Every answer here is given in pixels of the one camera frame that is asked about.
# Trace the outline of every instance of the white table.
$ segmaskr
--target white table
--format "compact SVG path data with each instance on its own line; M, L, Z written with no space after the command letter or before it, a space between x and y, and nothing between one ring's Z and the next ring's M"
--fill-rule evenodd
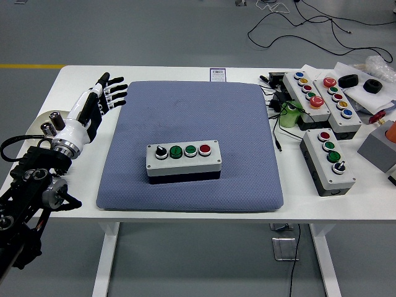
M260 75L291 69L227 68L228 82L258 84ZM321 78L329 70L320 71L305 66L311 79ZM206 67L132 67L132 66L66 66L61 69L40 112L69 111L80 94L93 86L98 78L109 72L111 77L124 76L125 83L140 80L193 80L209 81ZM319 265L324 278L327 296L341 296L332 266L325 234L337 222L394 222L396 220L396 188L387 180L387 174L356 151L376 125L362 125L354 139L341 141L342 149L356 176L356 184L344 196L319 197L299 149L299 141L277 132L283 151L276 151L284 205L275 212L265 213L180 213L180 212L128 212L106 211L96 206L98 187L106 156L116 127L119 108L109 112L102 121L95 140L84 147L81 156L74 160L65 176L69 194L82 201L83 206L68 212L55 212L52 218L93 220L99 222L106 235L98 268L94 296L105 296L110 280L111 264L120 222L187 222L211 220L221 222L256 223L310 223ZM303 136L304 132L293 128ZM30 146L25 142L19 152L21 157ZM11 177L5 180L0 194L9 187Z

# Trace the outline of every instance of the gray box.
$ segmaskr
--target gray box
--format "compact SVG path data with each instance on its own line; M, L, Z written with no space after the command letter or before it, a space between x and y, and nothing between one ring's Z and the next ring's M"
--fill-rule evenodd
M390 170L396 164L396 144L386 138L385 133L394 122L387 121L372 131L358 149L358 153L370 161L382 172Z

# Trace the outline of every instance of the table leg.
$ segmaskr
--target table leg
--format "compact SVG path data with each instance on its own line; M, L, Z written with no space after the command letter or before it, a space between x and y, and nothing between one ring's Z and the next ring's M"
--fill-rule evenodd
M105 238L101 249L97 277L93 286L93 297L107 296L119 230L119 223L99 223L99 225L105 232Z
M341 297L340 287L338 286L332 258L326 241L326 234L335 224L309 224L309 226L311 227L312 239L314 241L319 267L321 268L326 294L328 297Z

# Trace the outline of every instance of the green container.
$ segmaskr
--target green container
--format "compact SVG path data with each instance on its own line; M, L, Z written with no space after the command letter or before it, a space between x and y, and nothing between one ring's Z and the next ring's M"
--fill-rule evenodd
M292 128L296 125L301 112L298 108L302 109L301 104L295 101L284 102L280 112L279 125L284 128Z

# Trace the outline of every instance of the metal bracket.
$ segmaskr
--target metal bracket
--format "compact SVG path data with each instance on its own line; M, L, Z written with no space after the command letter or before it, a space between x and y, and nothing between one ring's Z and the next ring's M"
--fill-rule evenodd
M272 238L273 254L276 261L294 261L296 258L295 238Z
M294 229L293 224L270 224L272 231L291 231Z

